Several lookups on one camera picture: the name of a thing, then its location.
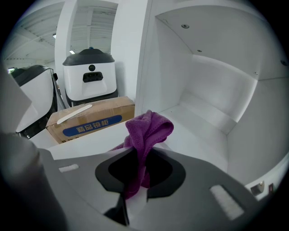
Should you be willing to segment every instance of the screw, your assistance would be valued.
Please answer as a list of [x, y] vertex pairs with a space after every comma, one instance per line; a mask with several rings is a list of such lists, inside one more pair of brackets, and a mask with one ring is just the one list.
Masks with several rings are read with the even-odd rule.
[[182, 24], [182, 28], [188, 29], [188, 28], [190, 28], [190, 26], [187, 24]]

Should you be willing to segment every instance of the white machine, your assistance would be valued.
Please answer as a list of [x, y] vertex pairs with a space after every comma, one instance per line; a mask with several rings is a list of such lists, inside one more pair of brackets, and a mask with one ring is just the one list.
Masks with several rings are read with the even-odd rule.
[[63, 63], [70, 106], [118, 97], [114, 59], [98, 49], [70, 55]]
[[21, 136], [31, 138], [41, 132], [50, 115], [57, 111], [52, 74], [52, 69], [43, 65], [20, 68], [11, 73], [21, 90], [32, 101], [16, 129]]

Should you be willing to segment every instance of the cardboard box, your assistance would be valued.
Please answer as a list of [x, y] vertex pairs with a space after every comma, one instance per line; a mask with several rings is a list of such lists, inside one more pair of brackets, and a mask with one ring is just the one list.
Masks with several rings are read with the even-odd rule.
[[[92, 107], [57, 124], [64, 116], [88, 104]], [[130, 120], [135, 116], [135, 105], [128, 97], [118, 97], [85, 103], [53, 113], [46, 128], [58, 143], [64, 143], [78, 137], [99, 131], [112, 125]]]

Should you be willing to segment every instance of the white strip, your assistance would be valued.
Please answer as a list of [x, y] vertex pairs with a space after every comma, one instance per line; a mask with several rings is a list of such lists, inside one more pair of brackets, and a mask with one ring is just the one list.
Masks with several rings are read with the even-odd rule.
[[88, 104], [88, 105], [86, 105], [86, 106], [84, 106], [84, 107], [82, 107], [82, 108], [80, 108], [80, 109], [78, 109], [78, 110], [76, 110], [76, 111], [74, 111], [74, 112], [71, 112], [71, 113], [68, 114], [67, 116], [64, 116], [64, 117], [62, 117], [61, 119], [59, 119], [59, 120], [57, 121], [57, 124], [61, 124], [61, 123], [64, 122], [65, 120], [68, 120], [69, 118], [75, 116], [76, 114], [81, 113], [81, 112], [83, 112], [83, 111], [85, 111], [86, 109], [89, 109], [89, 108], [91, 108], [91, 107], [92, 107], [92, 105], [91, 105], [91, 104]]
[[244, 213], [244, 210], [220, 185], [210, 188], [211, 193], [230, 220], [234, 220]]
[[79, 166], [77, 164], [73, 164], [73, 165], [61, 167], [61, 168], [59, 168], [59, 171], [60, 172], [66, 172], [66, 171], [71, 171], [71, 170], [75, 170], [78, 168], [79, 168]]

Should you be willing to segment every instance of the white compartment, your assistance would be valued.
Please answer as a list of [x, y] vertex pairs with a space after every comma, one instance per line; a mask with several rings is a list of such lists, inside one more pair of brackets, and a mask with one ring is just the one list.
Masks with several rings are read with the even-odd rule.
[[164, 147], [244, 185], [262, 177], [289, 150], [288, 60], [270, 25], [242, 1], [152, 0], [147, 11], [136, 115], [174, 123]]

